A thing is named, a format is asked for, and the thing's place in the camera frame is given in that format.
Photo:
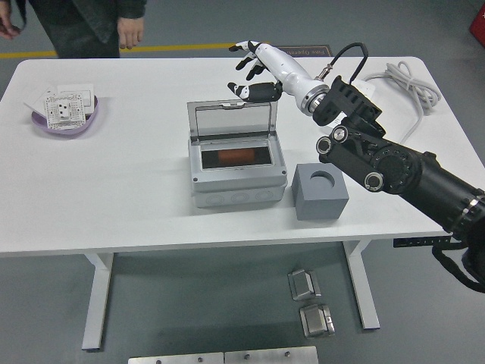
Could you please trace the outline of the person's right hand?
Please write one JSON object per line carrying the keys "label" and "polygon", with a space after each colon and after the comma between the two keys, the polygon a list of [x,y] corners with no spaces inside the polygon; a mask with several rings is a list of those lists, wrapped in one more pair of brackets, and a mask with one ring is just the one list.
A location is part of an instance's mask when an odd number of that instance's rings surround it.
{"label": "person's right hand", "polygon": [[14,26],[11,22],[11,4],[6,1],[1,1],[0,4],[0,17],[1,17],[1,38],[12,40],[20,34],[18,27]]}

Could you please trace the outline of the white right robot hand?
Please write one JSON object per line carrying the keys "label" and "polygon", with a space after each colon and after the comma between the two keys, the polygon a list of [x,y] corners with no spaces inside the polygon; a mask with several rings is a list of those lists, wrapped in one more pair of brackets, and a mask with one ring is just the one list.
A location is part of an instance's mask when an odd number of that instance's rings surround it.
{"label": "white right robot hand", "polygon": [[272,45],[247,40],[230,47],[232,52],[239,49],[247,51],[248,55],[236,66],[238,71],[251,61],[255,62],[246,77],[247,80],[264,70],[269,71],[277,80],[276,83],[255,83],[247,86],[228,83],[228,88],[245,102],[276,102],[283,93],[287,93],[295,98],[301,112],[310,115],[311,102],[328,92],[328,87],[323,82],[312,79],[293,57]]}

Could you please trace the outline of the person's left hand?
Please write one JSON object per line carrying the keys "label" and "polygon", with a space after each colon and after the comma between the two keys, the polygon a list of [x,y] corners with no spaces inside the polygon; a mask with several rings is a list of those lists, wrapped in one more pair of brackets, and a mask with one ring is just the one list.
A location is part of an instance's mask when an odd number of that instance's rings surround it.
{"label": "person's left hand", "polygon": [[144,18],[124,18],[117,20],[120,49],[132,49],[139,45],[144,34]]}

